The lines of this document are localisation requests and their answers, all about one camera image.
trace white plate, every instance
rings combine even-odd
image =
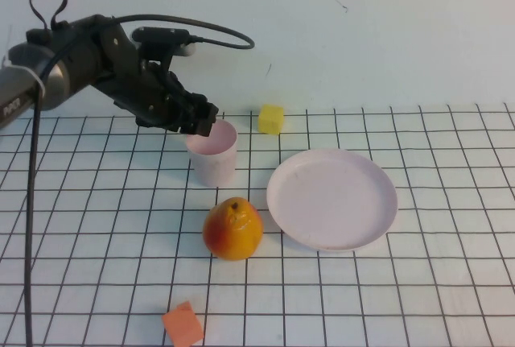
[[[270,214],[294,240],[318,250],[355,250],[386,233],[397,193],[374,162],[345,150],[309,150],[274,172]]]

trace grid pattern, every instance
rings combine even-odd
[[[133,118],[44,118],[35,194],[36,345],[170,345],[160,316],[190,300],[200,345],[514,346],[515,107],[356,109],[257,115],[239,132],[228,188],[195,178],[183,137]],[[0,344],[24,345],[23,241],[29,118],[0,131]],[[273,170],[339,147],[398,190],[386,236],[362,250],[297,245],[266,209]],[[231,196],[261,211],[256,254],[222,262],[201,237]]]

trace orange cube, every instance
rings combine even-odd
[[[204,332],[189,301],[163,315],[164,328],[174,347],[190,347],[204,338]]]

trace white backdrop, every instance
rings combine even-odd
[[[35,3],[49,17],[57,1]],[[188,90],[222,109],[515,101],[513,0],[69,0],[60,19],[95,13],[174,14],[254,38],[252,51],[199,45],[172,62]],[[11,45],[39,27],[27,0],[0,0],[0,48],[10,25]],[[84,104],[115,110],[87,89],[59,111]]]

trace white cable tie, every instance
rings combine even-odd
[[[31,74],[31,76],[34,77],[34,80],[39,84],[39,87],[41,88],[41,98],[42,99],[45,98],[45,84],[43,84],[43,82],[41,81],[41,79],[39,78],[39,76],[36,72],[34,72],[32,69],[25,67],[23,65],[14,65],[10,62],[10,60],[8,60],[6,58],[4,58],[3,66],[9,67],[9,68],[23,69],[24,71],[29,72]]]

